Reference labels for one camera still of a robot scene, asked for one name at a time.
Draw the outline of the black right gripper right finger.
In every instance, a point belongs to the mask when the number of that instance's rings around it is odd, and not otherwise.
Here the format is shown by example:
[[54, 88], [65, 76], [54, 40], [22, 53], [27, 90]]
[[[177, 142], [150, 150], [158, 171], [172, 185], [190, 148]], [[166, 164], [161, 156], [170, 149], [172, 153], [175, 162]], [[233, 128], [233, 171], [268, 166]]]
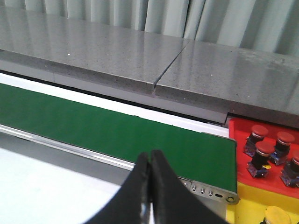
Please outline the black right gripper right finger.
[[151, 184], [156, 224], [226, 224], [179, 180], [161, 150], [151, 151]]

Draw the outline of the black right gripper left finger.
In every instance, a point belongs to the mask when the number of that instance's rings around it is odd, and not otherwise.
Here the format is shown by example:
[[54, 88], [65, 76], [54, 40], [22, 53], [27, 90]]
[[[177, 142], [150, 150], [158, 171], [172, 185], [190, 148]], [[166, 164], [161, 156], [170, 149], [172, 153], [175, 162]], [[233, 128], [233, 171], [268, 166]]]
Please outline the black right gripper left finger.
[[148, 224], [150, 168], [148, 154], [141, 153], [128, 177], [111, 200], [87, 224]]

